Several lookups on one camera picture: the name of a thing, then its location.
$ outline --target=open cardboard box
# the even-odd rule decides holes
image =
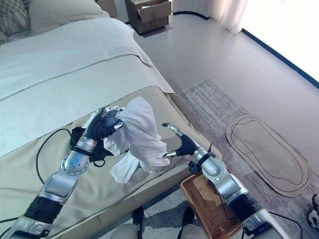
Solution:
[[[153,21],[171,14],[171,2],[166,1],[155,5],[145,5],[137,9],[141,22]]]
[[[125,0],[131,26],[141,34],[168,24],[168,0]]]

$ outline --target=black wire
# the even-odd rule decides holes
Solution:
[[[73,141],[73,143],[76,144],[76,142],[75,142],[75,141],[73,140],[73,138],[72,138],[71,132],[70,132],[68,129],[66,129],[66,128],[61,128],[61,129],[58,129],[56,132],[53,132],[53,133],[43,142],[43,144],[41,145],[40,149],[38,150],[38,153],[36,154],[36,158],[35,158],[36,174],[38,175],[38,178],[40,179],[40,181],[41,181],[42,184],[44,184],[44,181],[43,181],[43,179],[41,178],[40,173],[39,173],[39,166],[38,166],[39,154],[40,154],[42,148],[44,147],[44,145],[48,142],[48,140],[49,140],[52,136],[54,136],[56,133],[58,133],[58,132],[60,132],[60,131],[62,131],[62,130],[67,131],[67,132],[69,133],[69,135],[70,135],[71,140]]]
[[[224,207],[223,200],[221,199],[220,194],[218,194],[218,196],[219,196],[219,198],[220,198],[220,200],[221,200],[221,205],[223,206],[226,219],[227,219],[227,220],[234,220],[234,219],[236,219],[236,217],[232,217],[232,218],[228,218],[228,217],[227,217],[227,213],[226,213],[226,209],[225,209],[225,207]]]
[[[0,221],[0,223],[11,222],[11,221],[15,221],[15,220],[17,220],[17,219],[18,219],[18,217],[16,217],[16,218],[10,218],[10,219],[5,219],[5,220]]]
[[[298,227],[300,228],[300,239],[303,239],[303,228],[301,227],[299,222],[297,222],[297,221],[295,221],[295,220],[293,220],[291,218],[287,218],[285,216],[279,215],[277,213],[273,213],[273,212],[269,212],[269,213],[296,223],[298,225]]]
[[[9,231],[10,229],[11,229],[11,227],[8,228],[7,230],[5,230],[5,231],[0,235],[0,238],[2,238],[2,237],[4,236],[4,234],[6,234],[6,232]]]

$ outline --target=pillow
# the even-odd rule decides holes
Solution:
[[[0,31],[9,36],[29,29],[29,15],[22,0],[0,0]]]
[[[104,17],[109,14],[94,0],[32,0],[29,4],[31,34],[47,32],[69,22]]]

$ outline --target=white wall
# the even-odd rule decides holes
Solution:
[[[126,12],[125,0],[114,0],[116,10],[118,11],[119,18],[122,22],[128,22],[128,14]]]

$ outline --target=white bed sheet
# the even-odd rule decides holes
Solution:
[[[0,155],[148,86],[173,93],[156,67],[128,55],[12,95],[0,101]]]
[[[101,17],[72,22],[0,46],[0,100],[46,80],[125,55],[153,63],[119,20]]]

